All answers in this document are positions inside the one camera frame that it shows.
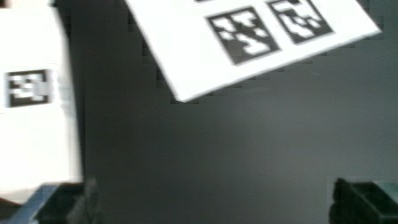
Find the white card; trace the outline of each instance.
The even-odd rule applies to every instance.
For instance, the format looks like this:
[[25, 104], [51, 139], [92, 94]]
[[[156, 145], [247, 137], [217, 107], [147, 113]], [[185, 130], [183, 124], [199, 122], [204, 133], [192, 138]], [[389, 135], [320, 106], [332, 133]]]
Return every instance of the white card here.
[[176, 100], [380, 30], [355, 0], [126, 0]]
[[0, 198], [23, 203], [41, 184], [81, 181], [57, 10], [0, 9], [0, 33]]

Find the white board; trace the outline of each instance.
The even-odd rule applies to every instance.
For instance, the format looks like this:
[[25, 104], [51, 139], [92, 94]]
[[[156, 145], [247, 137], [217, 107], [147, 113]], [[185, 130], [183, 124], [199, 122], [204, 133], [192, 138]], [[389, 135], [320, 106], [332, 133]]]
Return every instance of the white board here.
[[176, 100], [380, 30], [355, 0], [126, 0]]
[[41, 184], [81, 181], [57, 10], [0, 9], [0, 34], [0, 198], [23, 203]]

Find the black and white pattern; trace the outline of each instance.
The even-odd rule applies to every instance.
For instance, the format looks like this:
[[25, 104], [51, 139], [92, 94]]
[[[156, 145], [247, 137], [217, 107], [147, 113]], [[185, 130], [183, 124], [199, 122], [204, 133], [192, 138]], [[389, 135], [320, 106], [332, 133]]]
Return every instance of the black and white pattern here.
[[332, 33], [311, 0], [279, 0], [268, 6], [295, 44]]
[[208, 17], [208, 22], [234, 64], [279, 50], [252, 7]]
[[50, 103], [48, 70], [7, 73], [9, 107]]

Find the dark wall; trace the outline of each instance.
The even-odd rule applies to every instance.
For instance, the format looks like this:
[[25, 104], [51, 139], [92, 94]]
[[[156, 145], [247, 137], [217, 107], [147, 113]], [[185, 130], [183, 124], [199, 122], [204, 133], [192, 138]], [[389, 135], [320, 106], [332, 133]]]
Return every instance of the dark wall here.
[[106, 223], [327, 224], [336, 177], [398, 183], [398, 2], [360, 2], [382, 35], [190, 104], [124, 2], [58, 2]]

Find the gray wall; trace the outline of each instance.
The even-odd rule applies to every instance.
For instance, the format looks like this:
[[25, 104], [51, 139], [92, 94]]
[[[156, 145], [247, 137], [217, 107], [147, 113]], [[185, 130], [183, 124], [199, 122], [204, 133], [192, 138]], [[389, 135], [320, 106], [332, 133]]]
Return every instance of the gray wall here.
[[122, 1], [60, 1], [106, 223], [327, 224], [336, 177], [398, 183], [398, 2], [360, 4], [382, 35], [176, 104]]

